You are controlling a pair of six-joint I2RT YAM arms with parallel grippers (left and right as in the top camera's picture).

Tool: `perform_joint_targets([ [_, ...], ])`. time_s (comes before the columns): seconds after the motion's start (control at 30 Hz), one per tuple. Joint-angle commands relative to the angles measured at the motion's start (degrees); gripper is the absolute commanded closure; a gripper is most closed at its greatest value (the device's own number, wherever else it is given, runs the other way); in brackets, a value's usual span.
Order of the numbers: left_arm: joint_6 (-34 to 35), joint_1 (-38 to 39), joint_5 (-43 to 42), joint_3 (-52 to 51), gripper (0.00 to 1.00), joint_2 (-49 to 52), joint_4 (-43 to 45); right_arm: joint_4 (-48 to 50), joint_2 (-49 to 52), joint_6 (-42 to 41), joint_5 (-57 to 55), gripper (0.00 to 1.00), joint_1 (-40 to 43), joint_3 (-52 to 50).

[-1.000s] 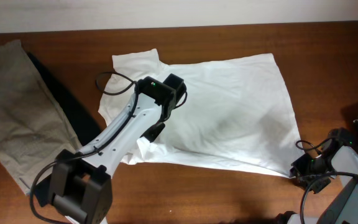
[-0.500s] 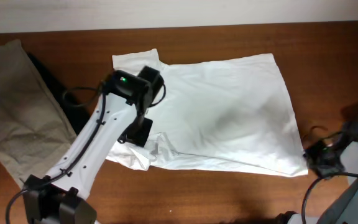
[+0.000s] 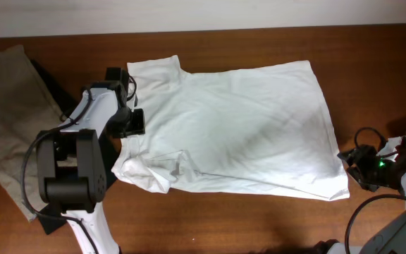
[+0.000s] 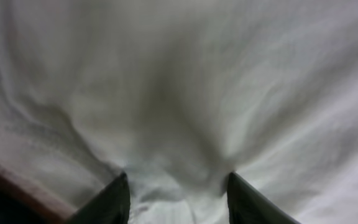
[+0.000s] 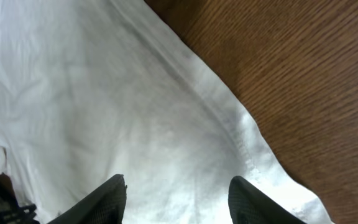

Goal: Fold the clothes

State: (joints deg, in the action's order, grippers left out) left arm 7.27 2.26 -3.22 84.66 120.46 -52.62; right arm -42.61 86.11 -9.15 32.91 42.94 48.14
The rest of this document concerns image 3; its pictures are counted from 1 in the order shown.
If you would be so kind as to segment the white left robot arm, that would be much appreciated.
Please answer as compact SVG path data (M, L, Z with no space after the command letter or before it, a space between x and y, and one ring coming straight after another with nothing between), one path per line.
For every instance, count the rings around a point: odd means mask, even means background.
M120 253L104 214L107 176L99 138L145 133L137 83L124 68L108 68L86 89L70 118L35 141L40 198L70 225L83 253Z

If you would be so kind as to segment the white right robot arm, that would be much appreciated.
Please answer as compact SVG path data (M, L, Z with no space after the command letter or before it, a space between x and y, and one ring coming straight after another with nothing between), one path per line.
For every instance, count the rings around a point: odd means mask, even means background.
M362 189L374 192L384 187L398 193L375 195L362 202L347 223L344 241L321 241L311 249L313 253L406 253L406 135L389 140L379 137L378 148L356 144L338 157L348 165L347 172ZM369 203L384 199L404 200L405 210L363 246L351 246L350 233L357 215Z

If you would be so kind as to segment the white t-shirt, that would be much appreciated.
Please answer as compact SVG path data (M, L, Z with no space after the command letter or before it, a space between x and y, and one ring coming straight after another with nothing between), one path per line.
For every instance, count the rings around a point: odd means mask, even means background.
M349 197L310 62L188 73L172 56L128 69L146 129L122 139L112 169L119 180L152 193Z

